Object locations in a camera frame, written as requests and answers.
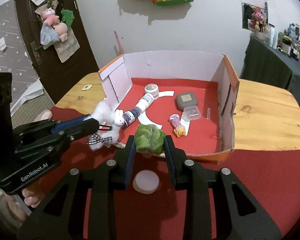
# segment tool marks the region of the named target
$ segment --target pink stuffed animal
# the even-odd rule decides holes
[[[263,16],[260,7],[253,8],[254,13],[252,14],[252,20],[249,23],[250,28],[257,30],[258,32],[261,30],[260,26],[263,27],[266,25],[265,17]]]
[[[52,9],[46,9],[41,13],[42,18],[44,19],[44,23],[51,26],[52,24],[58,24],[60,22],[59,16],[55,15],[56,12]]]
[[[56,33],[59,35],[62,42],[68,40],[68,27],[65,23],[52,25]]]

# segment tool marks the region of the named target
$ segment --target star-patterned wallpaper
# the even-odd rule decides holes
[[[12,73],[13,106],[27,87],[39,78],[19,31],[14,0],[0,6],[0,39],[2,37],[7,47],[0,51],[0,72]]]

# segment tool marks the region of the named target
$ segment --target wooden table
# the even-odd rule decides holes
[[[88,84],[93,87],[82,91]],[[98,73],[92,73],[79,81],[56,106],[90,114],[104,97]],[[300,149],[300,108],[290,92],[240,79],[234,113],[235,149]]]
[[[300,108],[287,90],[240,79],[234,148],[300,150]]]

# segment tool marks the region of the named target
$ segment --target green plush dinosaur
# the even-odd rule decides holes
[[[61,14],[62,14],[62,22],[67,25],[68,29],[70,29],[72,22],[74,20],[73,11],[63,9],[61,11]]]
[[[136,150],[139,153],[154,153],[160,155],[164,151],[164,138],[167,134],[154,124],[138,126],[134,135]]]

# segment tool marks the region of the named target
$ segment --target screw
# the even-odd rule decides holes
[[[194,165],[194,161],[193,160],[185,160],[185,165],[187,165],[187,166],[193,166]]]
[[[79,169],[77,169],[77,168],[74,168],[74,169],[70,170],[71,175],[77,175],[78,173],[79,173]]]
[[[108,160],[107,161],[107,165],[108,166],[114,166],[116,164],[116,161],[115,160]]]
[[[223,169],[221,170],[221,172],[222,172],[224,175],[229,175],[229,174],[231,173],[231,170],[228,169],[228,168],[223,168]]]

